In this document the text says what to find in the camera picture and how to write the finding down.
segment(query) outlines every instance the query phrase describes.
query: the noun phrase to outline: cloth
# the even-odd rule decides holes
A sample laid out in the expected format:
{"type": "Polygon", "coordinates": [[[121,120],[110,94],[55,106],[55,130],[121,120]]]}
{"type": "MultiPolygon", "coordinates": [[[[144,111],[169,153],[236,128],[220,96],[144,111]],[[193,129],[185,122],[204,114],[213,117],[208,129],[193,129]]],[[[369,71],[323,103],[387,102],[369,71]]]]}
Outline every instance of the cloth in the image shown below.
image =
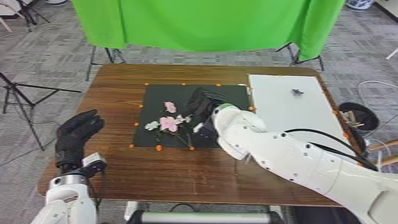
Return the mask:
{"type": "MultiPolygon", "coordinates": [[[[165,116],[165,102],[172,102],[176,105],[176,115],[183,114],[188,110],[188,100],[197,88],[215,92],[225,97],[225,102],[231,103],[241,110],[249,109],[249,95],[247,87],[238,85],[218,86],[197,86],[197,85],[149,85],[146,88],[146,97],[142,102],[142,111],[138,118],[138,128],[133,137],[133,145],[137,147],[154,147],[156,146],[156,131],[146,130],[146,124],[160,120],[165,116]]],[[[192,118],[190,125],[195,126],[195,118],[192,118]]],[[[186,141],[186,132],[181,131],[179,136],[186,141]]],[[[192,144],[195,148],[218,148],[213,136],[201,136],[199,133],[192,135],[192,144]]],[[[174,148],[186,148],[181,140],[176,136],[163,134],[162,146],[174,148]]]]}
{"type": "Polygon", "coordinates": [[[89,43],[224,52],[295,42],[320,55],[345,0],[73,0],[89,43]]]}

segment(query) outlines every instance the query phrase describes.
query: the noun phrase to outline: black mat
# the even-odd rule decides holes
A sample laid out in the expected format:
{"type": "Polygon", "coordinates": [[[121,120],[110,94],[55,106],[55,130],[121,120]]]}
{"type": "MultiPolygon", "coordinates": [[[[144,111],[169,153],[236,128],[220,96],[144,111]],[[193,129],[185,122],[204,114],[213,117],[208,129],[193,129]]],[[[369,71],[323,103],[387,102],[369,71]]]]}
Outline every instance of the black mat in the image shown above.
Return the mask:
{"type": "MultiPolygon", "coordinates": [[[[133,145],[137,147],[154,147],[156,146],[156,131],[146,130],[146,124],[165,115],[165,104],[163,102],[172,102],[177,108],[176,115],[186,111],[186,102],[195,89],[202,87],[208,91],[217,92],[225,97],[225,102],[234,104],[240,109],[249,108],[249,95],[245,86],[181,86],[181,85],[149,85],[146,87],[146,97],[142,103],[142,111],[138,118],[138,129],[133,137],[133,145]]],[[[218,148],[218,144],[209,138],[204,138],[199,134],[192,136],[192,143],[195,148],[218,148]]],[[[162,146],[186,148],[186,145],[179,139],[169,134],[162,135],[162,146]]]]}

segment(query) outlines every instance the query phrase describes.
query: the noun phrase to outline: green backdrop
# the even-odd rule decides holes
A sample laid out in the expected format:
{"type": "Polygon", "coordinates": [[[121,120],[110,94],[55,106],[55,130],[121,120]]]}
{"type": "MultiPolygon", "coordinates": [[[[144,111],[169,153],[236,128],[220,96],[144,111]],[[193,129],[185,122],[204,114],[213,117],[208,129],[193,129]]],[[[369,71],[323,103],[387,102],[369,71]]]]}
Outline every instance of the green backdrop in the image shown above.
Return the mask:
{"type": "Polygon", "coordinates": [[[89,43],[241,51],[295,42],[320,55],[345,0],[73,0],[89,43]]]}

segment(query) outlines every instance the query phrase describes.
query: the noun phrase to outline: gray carpet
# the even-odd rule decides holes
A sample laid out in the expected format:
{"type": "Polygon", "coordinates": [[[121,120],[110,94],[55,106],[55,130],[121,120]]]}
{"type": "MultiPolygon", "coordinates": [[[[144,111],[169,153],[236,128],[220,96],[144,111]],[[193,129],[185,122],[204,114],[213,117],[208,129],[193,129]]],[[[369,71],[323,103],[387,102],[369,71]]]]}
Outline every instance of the gray carpet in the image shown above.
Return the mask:
{"type": "MultiPolygon", "coordinates": [[[[41,1],[35,9],[51,20],[50,24],[39,20],[41,25],[28,33],[23,20],[7,20],[14,30],[12,34],[0,26],[0,71],[21,83],[85,91],[90,84],[83,82],[90,46],[85,42],[71,4],[53,7],[41,1]]],[[[361,103],[357,95],[361,81],[375,79],[398,84],[398,56],[389,61],[385,60],[396,47],[398,26],[378,9],[373,7],[364,12],[345,9],[321,53],[327,69],[321,76],[337,103],[345,101],[361,103]]],[[[275,53],[273,50],[238,53],[183,53],[167,49],[130,46],[122,49],[122,55],[131,64],[286,66],[289,64],[288,52],[275,53]]],[[[103,50],[98,51],[96,62],[108,62],[103,50]]],[[[300,66],[318,69],[316,62],[300,66]]],[[[98,67],[94,66],[92,69],[90,80],[98,67]]],[[[34,99],[46,94],[44,91],[32,90],[26,93],[34,99]]],[[[385,121],[398,114],[396,89],[376,84],[366,85],[364,96],[380,120],[385,121]]],[[[42,142],[50,142],[55,137],[57,123],[62,123],[74,114],[82,97],[82,94],[58,93],[35,108],[34,121],[42,142]]],[[[376,132],[375,139],[387,141],[396,138],[396,122],[398,120],[376,132]]],[[[14,107],[9,107],[9,113],[0,115],[0,127],[0,163],[3,163],[37,148],[26,123],[14,107]]],[[[51,156],[53,144],[44,153],[34,151],[0,167],[0,223],[28,223],[39,212],[44,200],[35,193],[35,183],[51,156]]],[[[149,209],[167,211],[170,206],[170,204],[153,203],[149,209]]],[[[124,202],[105,201],[103,222],[122,223],[122,209],[124,202]]],[[[209,205],[206,209],[261,211],[263,207],[209,205]]]]}

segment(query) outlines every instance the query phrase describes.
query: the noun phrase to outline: white paper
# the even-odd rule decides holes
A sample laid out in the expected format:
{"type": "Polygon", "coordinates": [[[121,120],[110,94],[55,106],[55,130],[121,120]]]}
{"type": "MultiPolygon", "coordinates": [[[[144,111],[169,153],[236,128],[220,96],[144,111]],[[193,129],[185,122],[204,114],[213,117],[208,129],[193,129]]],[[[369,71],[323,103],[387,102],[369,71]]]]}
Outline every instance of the white paper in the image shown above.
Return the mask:
{"type": "MultiPolygon", "coordinates": [[[[256,114],[263,118],[268,131],[309,128],[348,143],[316,77],[249,75],[249,82],[256,114]],[[293,95],[293,89],[304,92],[300,96],[293,95]]],[[[298,140],[320,143],[353,155],[352,150],[325,136],[309,132],[291,134],[298,140]]]]}

